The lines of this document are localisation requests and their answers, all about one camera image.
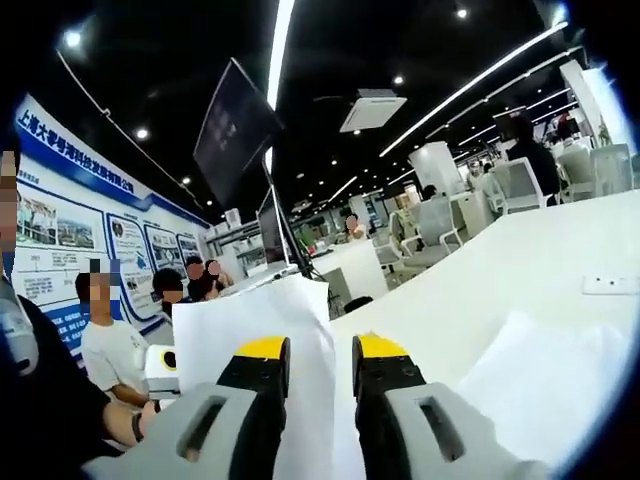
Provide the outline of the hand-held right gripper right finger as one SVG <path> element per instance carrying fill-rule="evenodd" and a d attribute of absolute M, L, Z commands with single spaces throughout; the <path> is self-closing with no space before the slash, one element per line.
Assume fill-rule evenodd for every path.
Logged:
<path fill-rule="evenodd" d="M 547 479 L 549 467 L 500 445 L 493 422 L 409 353 L 375 334 L 352 341 L 355 425 L 369 479 Z"/>

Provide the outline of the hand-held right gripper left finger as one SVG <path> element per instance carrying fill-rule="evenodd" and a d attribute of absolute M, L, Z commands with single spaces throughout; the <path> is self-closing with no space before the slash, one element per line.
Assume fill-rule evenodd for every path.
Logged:
<path fill-rule="evenodd" d="M 290 340 L 243 345 L 216 383 L 161 401 L 145 439 L 84 465 L 91 479 L 270 479 L 286 425 Z"/>

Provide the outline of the person's left hand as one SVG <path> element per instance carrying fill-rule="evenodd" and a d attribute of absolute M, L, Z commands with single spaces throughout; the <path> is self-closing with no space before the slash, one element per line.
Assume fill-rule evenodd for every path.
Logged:
<path fill-rule="evenodd" d="M 139 429 L 140 432 L 145 435 L 149 426 L 153 422 L 156 414 L 160 411 L 158 400 L 149 400 L 145 403 L 140 412 Z"/>

